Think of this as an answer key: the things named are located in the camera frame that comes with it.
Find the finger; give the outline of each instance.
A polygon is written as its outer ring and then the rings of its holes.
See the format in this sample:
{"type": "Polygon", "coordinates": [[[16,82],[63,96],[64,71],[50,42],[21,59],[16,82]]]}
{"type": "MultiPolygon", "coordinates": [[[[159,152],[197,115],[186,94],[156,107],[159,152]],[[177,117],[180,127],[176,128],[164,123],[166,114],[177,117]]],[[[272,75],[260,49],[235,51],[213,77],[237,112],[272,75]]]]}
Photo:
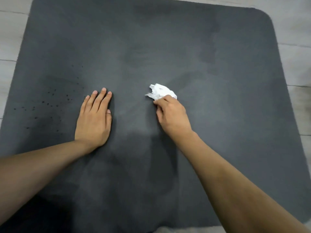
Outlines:
{"type": "Polygon", "coordinates": [[[102,113],[107,112],[108,104],[109,104],[111,97],[112,97],[112,92],[108,92],[105,98],[101,101],[98,111],[101,111],[102,113]]]}
{"type": "Polygon", "coordinates": [[[175,102],[177,101],[177,99],[175,99],[174,97],[172,97],[171,95],[166,95],[164,97],[162,97],[163,100],[166,100],[168,102],[175,102]]]}
{"type": "Polygon", "coordinates": [[[162,109],[161,109],[161,107],[159,105],[158,105],[158,108],[156,110],[156,114],[158,116],[159,122],[162,123],[162,121],[163,121],[163,111],[162,111],[162,109]]]}
{"type": "Polygon", "coordinates": [[[168,101],[164,100],[163,98],[156,100],[153,102],[155,105],[158,105],[161,107],[161,109],[164,111],[165,107],[168,105],[168,101]]]}
{"type": "Polygon", "coordinates": [[[96,99],[94,101],[94,104],[92,106],[91,111],[93,111],[95,113],[98,111],[100,103],[103,100],[103,98],[105,97],[106,91],[107,91],[106,88],[103,88],[101,90],[100,94],[96,97],[96,99]]]}
{"type": "Polygon", "coordinates": [[[90,98],[89,95],[87,95],[87,96],[84,98],[84,101],[83,101],[83,103],[82,103],[82,105],[81,105],[80,114],[83,114],[83,113],[84,113],[84,111],[85,111],[85,106],[86,106],[87,102],[89,101],[89,98],[90,98]]]}
{"type": "Polygon", "coordinates": [[[90,112],[91,111],[96,96],[97,96],[97,91],[93,91],[89,101],[86,104],[85,112],[90,112]]]}
{"type": "Polygon", "coordinates": [[[108,109],[106,113],[106,129],[111,130],[111,121],[112,121],[112,116],[111,116],[111,111],[108,109]]]}

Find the forearm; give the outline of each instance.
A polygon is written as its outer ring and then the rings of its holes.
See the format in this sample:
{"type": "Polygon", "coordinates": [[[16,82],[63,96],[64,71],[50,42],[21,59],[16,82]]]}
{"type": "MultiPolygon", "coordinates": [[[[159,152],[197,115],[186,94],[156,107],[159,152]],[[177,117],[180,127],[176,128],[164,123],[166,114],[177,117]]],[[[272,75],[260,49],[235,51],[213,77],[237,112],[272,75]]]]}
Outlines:
{"type": "Polygon", "coordinates": [[[87,144],[72,141],[0,159],[0,224],[63,168],[91,151],[87,144]]]}
{"type": "Polygon", "coordinates": [[[195,169],[227,232],[309,232],[197,134],[175,142],[195,169]]]}

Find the person's left hand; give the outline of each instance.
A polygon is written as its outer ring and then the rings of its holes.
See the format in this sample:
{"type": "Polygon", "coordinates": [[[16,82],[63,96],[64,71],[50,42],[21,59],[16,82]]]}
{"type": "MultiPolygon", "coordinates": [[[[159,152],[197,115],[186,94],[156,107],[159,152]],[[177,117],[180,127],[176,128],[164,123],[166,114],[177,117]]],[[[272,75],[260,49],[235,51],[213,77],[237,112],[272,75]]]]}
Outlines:
{"type": "Polygon", "coordinates": [[[103,88],[98,96],[97,91],[87,96],[77,121],[75,141],[90,145],[92,150],[106,143],[111,129],[112,116],[107,108],[112,93],[105,94],[106,88],[103,88]]]}

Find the crumpled tissue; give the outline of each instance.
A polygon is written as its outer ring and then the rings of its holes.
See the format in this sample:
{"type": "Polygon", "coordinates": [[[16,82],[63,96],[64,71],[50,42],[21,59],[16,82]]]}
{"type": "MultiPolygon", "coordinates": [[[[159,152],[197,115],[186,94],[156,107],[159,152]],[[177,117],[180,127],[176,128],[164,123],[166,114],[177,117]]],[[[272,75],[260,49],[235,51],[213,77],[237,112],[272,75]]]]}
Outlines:
{"type": "Polygon", "coordinates": [[[177,99],[176,94],[168,89],[166,86],[156,83],[155,85],[151,84],[150,88],[152,89],[152,93],[145,94],[145,96],[149,96],[154,100],[159,100],[166,95],[170,95],[171,97],[177,99]]]}

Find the floor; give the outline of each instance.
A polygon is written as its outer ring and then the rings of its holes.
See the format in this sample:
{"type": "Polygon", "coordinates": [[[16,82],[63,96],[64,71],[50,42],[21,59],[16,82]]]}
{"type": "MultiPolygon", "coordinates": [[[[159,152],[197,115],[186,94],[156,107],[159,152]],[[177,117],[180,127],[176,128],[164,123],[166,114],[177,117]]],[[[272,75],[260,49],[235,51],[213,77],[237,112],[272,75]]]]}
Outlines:
{"type": "MultiPolygon", "coordinates": [[[[31,1],[0,0],[0,125],[31,1]]],[[[311,170],[311,0],[182,1],[255,7],[271,17],[301,142],[311,170]]],[[[311,229],[311,222],[306,225],[311,229]]],[[[172,231],[161,228],[158,232],[172,231]]],[[[213,227],[187,232],[220,233],[224,230],[213,227]]]]}

